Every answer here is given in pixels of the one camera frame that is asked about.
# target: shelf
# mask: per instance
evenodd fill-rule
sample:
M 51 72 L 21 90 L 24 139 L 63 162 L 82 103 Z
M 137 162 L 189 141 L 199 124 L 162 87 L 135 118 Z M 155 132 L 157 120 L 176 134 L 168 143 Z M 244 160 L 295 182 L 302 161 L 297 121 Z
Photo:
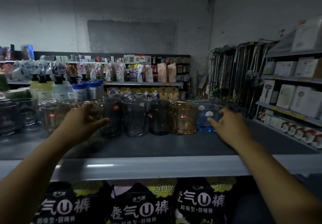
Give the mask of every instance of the shelf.
M 318 149 L 316 149 L 316 148 L 314 148 L 314 147 L 312 147 L 312 146 L 310 146 L 310 145 L 306 144 L 304 141 L 302 141 L 302 140 L 300 140 L 300 139 L 297 139 L 297 138 L 295 138 L 295 137 L 292 137 L 292 136 L 288 135 L 287 133 L 282 132 L 281 130 L 278 130 L 278 129 L 276 129 L 276 128 L 274 128 L 274 127 L 272 127 L 272 126 L 268 125 L 268 124 L 265 124 L 264 122 L 261 122 L 260 120 L 257 120 L 257 119 L 255 119 L 255 118 L 254 118 L 254 119 L 252 119 L 252 121 L 254 121 L 254 122 L 256 122 L 256 123 L 258 123 L 258 124 L 260 124 L 260 125 L 263 125 L 263 126 L 265 126 L 265 127 L 269 128 L 269 129 L 271 129 L 271 130 L 273 130 L 273 131 L 275 131 L 275 132 L 278 132 L 279 134 L 281 134 L 281 135 L 283 135 L 283 136 L 285 136 L 285 137 L 288 137 L 288 138 L 290 138 L 290 139 L 294 140 L 295 142 L 298 142 L 298 143 L 300 143 L 300 144 L 303 144 L 303 145 L 305 145 L 305 146 L 309 147 L 310 149 L 313 149 L 313 150 L 319 151 Z
M 292 116 L 292 117 L 297 118 L 299 120 L 306 121 L 306 122 L 314 124 L 316 126 L 322 127 L 322 120 L 314 119 L 314 118 L 308 117 L 306 115 L 303 115 L 303 114 L 300 114 L 300 113 L 297 113 L 297 112 L 294 112 L 294 111 L 291 111 L 291 110 L 287 110 L 287 109 L 284 109 L 284 108 L 281 108 L 281 107 L 278 107 L 278 106 L 275 106 L 275 105 L 271 105 L 271 104 L 266 104 L 266 103 L 261 102 L 261 101 L 257 101 L 256 104 L 259 105 L 259 106 L 263 106 L 263 107 L 269 108 L 271 110 L 274 110 L 274 111 L 277 111 L 277 112 Z
M 247 120 L 255 139 L 292 174 L 322 173 L 322 154 Z M 39 126 L 0 137 L 0 179 L 47 138 Z M 103 138 L 96 132 L 56 166 L 53 181 L 250 175 L 216 133 Z
M 306 78 L 306 77 L 284 77 L 284 76 L 275 76 L 275 75 L 262 75 L 260 79 L 269 79 L 269 80 L 283 80 L 283 81 L 294 81 L 294 82 L 308 82 L 322 84 L 322 79 Z
M 183 83 L 162 83 L 162 82 L 104 82 L 104 85 L 115 86 L 183 86 Z
M 8 82 L 8 84 L 16 84 L 16 85 L 30 85 L 29 82 Z
M 265 58 L 284 57 L 284 56 L 293 56 L 293 55 L 313 55 L 313 54 L 322 54 L 322 49 L 303 50 L 303 51 L 284 52 L 284 53 L 272 53 L 272 54 L 268 52 Z

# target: black package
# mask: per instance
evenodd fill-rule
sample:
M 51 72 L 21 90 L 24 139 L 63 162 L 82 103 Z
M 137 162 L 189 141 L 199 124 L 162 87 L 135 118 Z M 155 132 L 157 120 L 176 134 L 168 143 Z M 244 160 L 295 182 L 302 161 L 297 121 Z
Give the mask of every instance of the black package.
M 113 210 L 107 224 L 168 224 L 174 205 L 174 178 L 122 180 L 113 185 Z
M 235 177 L 179 179 L 174 208 L 175 224 L 224 224 L 236 195 Z
M 107 194 L 105 181 L 51 182 L 31 224 L 104 224 Z

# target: hand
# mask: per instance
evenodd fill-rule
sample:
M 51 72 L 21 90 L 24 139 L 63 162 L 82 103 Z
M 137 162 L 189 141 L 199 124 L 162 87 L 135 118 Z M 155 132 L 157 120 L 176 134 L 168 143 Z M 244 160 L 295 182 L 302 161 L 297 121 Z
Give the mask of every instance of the hand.
M 223 117 L 219 122 L 211 118 L 208 118 L 208 122 L 228 145 L 235 149 L 240 143 L 254 140 L 241 113 L 234 113 L 225 107 L 220 110 L 220 114 L 223 114 Z
M 85 104 L 68 112 L 50 137 L 54 137 L 57 142 L 66 142 L 71 147 L 89 139 L 94 132 L 110 121 L 109 118 L 104 118 L 93 122 L 89 118 L 89 115 L 92 115 L 92 107 L 93 104 Z

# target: white wall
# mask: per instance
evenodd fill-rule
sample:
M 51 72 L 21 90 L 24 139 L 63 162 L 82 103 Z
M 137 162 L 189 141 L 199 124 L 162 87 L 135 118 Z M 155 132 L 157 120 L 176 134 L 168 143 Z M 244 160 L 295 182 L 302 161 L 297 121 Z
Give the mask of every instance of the white wall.
M 322 14 L 322 0 L 215 0 L 211 49 L 224 45 L 280 40 L 300 20 Z
M 35 51 L 91 52 L 88 20 L 171 22 L 177 24 L 174 54 L 192 56 L 194 79 L 196 69 L 200 71 L 207 60 L 212 18 L 207 0 L 0 0 L 0 3 L 1 46 L 12 43 L 19 48 L 32 44 Z

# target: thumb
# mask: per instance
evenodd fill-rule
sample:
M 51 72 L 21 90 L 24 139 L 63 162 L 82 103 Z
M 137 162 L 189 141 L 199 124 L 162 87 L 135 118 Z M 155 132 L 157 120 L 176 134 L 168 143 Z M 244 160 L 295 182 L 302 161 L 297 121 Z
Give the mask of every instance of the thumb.
M 213 128 L 215 128 L 216 130 L 217 130 L 217 128 L 220 126 L 220 124 L 217 122 L 217 121 L 215 121 L 214 119 L 212 119 L 212 118 L 208 118 L 207 119 L 207 121 L 211 124 L 211 126 L 213 127 Z
M 109 122 L 110 122 L 110 119 L 109 118 L 100 119 L 98 121 L 92 122 L 91 123 L 91 127 L 94 130 L 98 130 L 99 128 L 101 128 L 102 126 L 105 126 Z

